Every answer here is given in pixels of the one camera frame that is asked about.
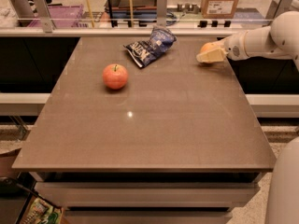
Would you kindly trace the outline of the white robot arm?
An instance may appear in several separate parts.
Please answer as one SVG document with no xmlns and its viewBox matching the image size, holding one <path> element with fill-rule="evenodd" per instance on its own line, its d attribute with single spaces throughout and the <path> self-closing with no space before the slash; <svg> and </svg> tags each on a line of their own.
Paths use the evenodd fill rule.
<svg viewBox="0 0 299 224">
<path fill-rule="evenodd" d="M 206 43 L 196 55 L 200 63 L 251 57 L 291 59 L 299 68 L 299 12 L 288 11 L 270 25 Z M 265 224 L 299 224 L 299 137 L 282 149 L 272 173 Z"/>
</svg>

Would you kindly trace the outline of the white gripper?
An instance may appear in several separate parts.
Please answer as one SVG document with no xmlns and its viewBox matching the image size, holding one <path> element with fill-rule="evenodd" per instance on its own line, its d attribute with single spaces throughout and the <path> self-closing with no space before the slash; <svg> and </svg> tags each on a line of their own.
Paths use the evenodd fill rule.
<svg viewBox="0 0 299 224">
<path fill-rule="evenodd" d="M 234 61 L 246 60 L 249 56 L 245 50 L 245 38 L 247 31 L 230 35 L 226 38 L 217 40 L 217 46 L 224 46 L 227 52 L 227 57 Z M 226 57 L 226 52 L 222 48 L 207 48 L 201 49 L 196 55 L 199 63 L 217 63 L 223 62 Z"/>
</svg>

